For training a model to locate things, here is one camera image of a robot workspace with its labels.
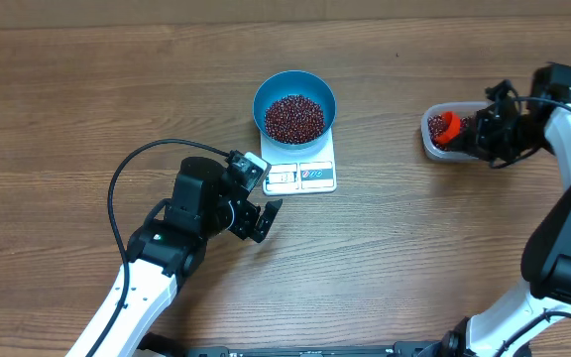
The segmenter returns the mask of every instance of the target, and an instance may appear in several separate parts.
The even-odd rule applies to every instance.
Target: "cable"
[[[563,109],[565,109],[565,110],[567,110],[567,111],[569,111],[569,112],[571,113],[571,106],[569,106],[569,105],[567,105],[567,104],[565,104],[565,103],[561,103],[561,102],[559,102],[559,101],[552,100],[552,99],[546,99],[546,98],[519,97],[518,94],[514,91],[514,88],[511,88],[511,90],[512,90],[513,93],[514,93],[514,99],[513,99],[513,101],[519,103],[519,117],[518,117],[518,118],[521,117],[521,112],[520,112],[521,106],[520,106],[520,104],[521,104],[522,102],[526,102],[526,101],[527,101],[527,102],[529,102],[529,101],[536,101],[536,102],[541,102],[541,103],[547,103],[547,104],[556,105],[556,106],[558,106],[558,107],[560,107],[560,108],[563,108]],[[514,164],[514,163],[518,163],[518,162],[520,162],[521,160],[525,160],[525,159],[531,157],[531,156],[534,155],[537,151],[539,151],[539,149],[541,149],[541,147],[542,147],[541,145],[537,145],[536,147],[532,148],[530,151],[528,151],[528,152],[525,153],[524,155],[522,155],[522,156],[520,156],[520,157],[518,157],[518,158],[516,158],[516,159],[514,159],[514,160],[512,160],[512,161],[505,162],[505,163],[502,163],[502,164],[499,164],[499,165],[495,165],[495,160],[492,160],[492,161],[489,162],[488,166],[489,166],[489,168],[491,168],[491,169],[503,169],[503,168],[505,168],[505,167],[508,167],[508,166]]]
[[[103,340],[109,333],[109,330],[111,330],[111,327],[114,325],[114,322],[116,322],[118,314],[120,313],[120,311],[123,308],[123,305],[125,304],[125,300],[127,299],[127,292],[129,290],[129,262],[127,261],[127,253],[125,252],[125,246],[123,245],[122,238],[120,238],[120,233],[118,232],[118,226],[116,225],[116,218],[114,217],[113,200],[114,200],[114,187],[116,186],[116,181],[118,180],[118,176],[120,175],[120,173],[123,171],[123,169],[125,169],[125,166],[127,166],[127,164],[132,159],[134,159],[138,154],[144,152],[147,149],[163,144],[188,145],[195,148],[207,150],[211,153],[215,153],[223,157],[228,157],[228,153],[223,152],[221,150],[217,150],[215,148],[209,147],[204,144],[194,143],[183,139],[162,139],[143,145],[142,147],[134,150],[131,154],[127,156],[127,158],[125,158],[125,160],[123,160],[122,163],[120,163],[118,169],[116,169],[116,172],[114,173],[114,176],[111,178],[111,181],[109,182],[109,189],[107,191],[107,214],[109,215],[109,224],[111,224],[111,230],[114,232],[114,238],[116,239],[116,244],[118,245],[118,252],[120,253],[120,258],[123,262],[123,270],[124,270],[123,276],[125,278],[123,283],[124,287],[123,287],[123,292],[120,294],[120,298],[118,299],[118,303],[116,303],[116,309],[114,309],[114,313],[109,318],[109,321],[107,321],[107,325],[105,325],[105,328],[98,336],[98,339],[96,339],[96,342],[94,342],[93,346],[91,346],[91,348],[89,349],[89,352],[87,352],[87,357],[92,357],[94,353],[96,353],[96,350],[98,350],[98,347],[100,347],[100,345],[103,343]]]
[[[495,357],[502,357],[502,355],[504,354],[504,352],[508,351],[508,348],[515,343],[518,339],[520,339],[522,336],[524,336],[525,334],[527,334],[528,332],[531,331],[532,328],[534,328],[534,326],[536,326],[537,324],[539,324],[542,321],[547,321],[550,322],[550,317],[553,316],[560,316],[560,317],[566,317],[566,318],[570,318],[571,319],[571,313],[569,312],[563,312],[563,311],[546,311],[544,313],[542,313],[539,317],[535,318],[534,320],[532,320],[529,324],[527,324],[522,330],[520,330],[519,332],[517,332],[516,334],[513,335],[513,337],[509,338],[508,341],[505,341],[504,344],[502,345],[502,347],[499,349],[499,351],[497,351],[497,354],[495,355]]]

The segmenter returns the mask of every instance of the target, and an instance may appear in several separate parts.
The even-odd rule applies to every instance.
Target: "clear plastic container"
[[[488,107],[490,104],[487,102],[456,102],[444,103],[433,105],[428,108],[424,116],[422,116],[421,130],[422,130],[422,143],[424,144],[424,152],[426,156],[435,161],[448,161],[448,162],[467,162],[477,160],[470,155],[456,152],[445,152],[437,149],[431,142],[428,134],[428,118],[440,115],[447,111],[452,111],[459,115],[460,118],[467,117],[475,114],[476,111]]]

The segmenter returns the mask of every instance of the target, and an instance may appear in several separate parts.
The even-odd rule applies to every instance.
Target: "kitchen scale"
[[[322,134],[307,143],[286,144],[268,136],[265,113],[276,101],[289,95],[303,95],[323,110]],[[336,190],[336,161],[332,125],[336,98],[320,77],[302,70],[287,70],[268,78],[257,90],[253,102],[255,124],[261,132],[262,159],[271,164],[263,183],[267,195],[320,193]]]
[[[267,195],[332,192],[336,189],[334,140],[329,129],[314,145],[284,149],[261,135],[262,159],[272,165],[264,180]]]

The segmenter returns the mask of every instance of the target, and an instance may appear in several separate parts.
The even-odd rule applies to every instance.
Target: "wooden table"
[[[129,152],[165,137],[258,152],[253,95],[291,68],[337,96],[338,190],[287,197],[261,245],[213,240],[153,331],[243,348],[439,339],[516,282],[561,184],[545,153],[502,171],[434,163],[419,119],[503,78],[527,93],[549,60],[571,64],[571,17],[0,32],[0,356],[63,355],[106,296],[120,260],[105,194]],[[208,156],[130,164],[125,239],[187,155]],[[533,349],[571,353],[571,321]]]

